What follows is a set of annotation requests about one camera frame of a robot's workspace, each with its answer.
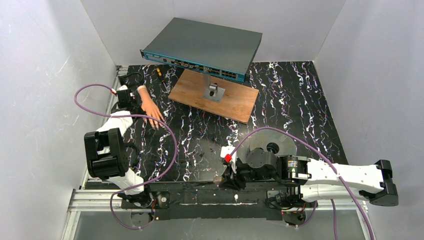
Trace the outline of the nail polish bottle white cap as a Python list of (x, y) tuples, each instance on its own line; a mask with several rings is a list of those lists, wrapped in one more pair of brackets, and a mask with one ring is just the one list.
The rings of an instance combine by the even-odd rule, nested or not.
[(213, 184), (219, 186), (223, 181), (223, 177), (222, 176), (215, 176), (213, 178)]

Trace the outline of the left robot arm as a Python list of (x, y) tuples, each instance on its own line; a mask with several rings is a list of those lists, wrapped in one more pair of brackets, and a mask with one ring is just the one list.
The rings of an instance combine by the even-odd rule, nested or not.
[(108, 181), (124, 190), (118, 196), (129, 199), (145, 191), (144, 180), (130, 169), (130, 155), (123, 136), (133, 124), (137, 101), (130, 89), (120, 88), (111, 117), (97, 130), (84, 135), (87, 170), (91, 177)]

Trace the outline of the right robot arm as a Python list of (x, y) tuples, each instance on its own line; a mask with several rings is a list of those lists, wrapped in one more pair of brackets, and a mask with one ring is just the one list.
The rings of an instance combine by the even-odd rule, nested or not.
[(285, 190), (269, 198), (282, 208), (350, 197), (381, 207), (399, 204), (389, 160), (381, 159), (371, 165), (329, 164), (309, 157), (277, 155), (260, 147), (241, 159), (233, 146), (222, 147), (220, 157), (226, 166), (218, 179), (220, 188), (239, 191), (249, 182), (276, 182)]

